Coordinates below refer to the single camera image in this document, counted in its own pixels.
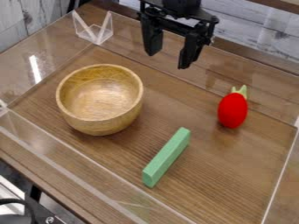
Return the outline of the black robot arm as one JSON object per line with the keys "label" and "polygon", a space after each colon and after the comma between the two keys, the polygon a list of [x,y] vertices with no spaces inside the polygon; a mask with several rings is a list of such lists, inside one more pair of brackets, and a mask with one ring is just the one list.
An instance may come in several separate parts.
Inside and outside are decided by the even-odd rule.
{"label": "black robot arm", "polygon": [[164,31],[172,32],[184,37],[178,68],[188,68],[211,44],[219,18],[202,8],[202,0],[139,1],[146,53],[154,56],[163,50]]}

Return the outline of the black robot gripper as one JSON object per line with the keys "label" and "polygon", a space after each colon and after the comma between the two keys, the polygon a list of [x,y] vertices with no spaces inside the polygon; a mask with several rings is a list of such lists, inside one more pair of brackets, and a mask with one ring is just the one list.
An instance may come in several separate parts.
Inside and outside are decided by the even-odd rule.
{"label": "black robot gripper", "polygon": [[188,68],[198,60],[203,47],[211,44],[218,17],[202,9],[202,0],[139,1],[144,51],[150,56],[163,49],[163,29],[176,32],[184,27],[184,24],[180,24],[183,19],[194,19],[203,25],[187,33],[180,50],[178,68]]}

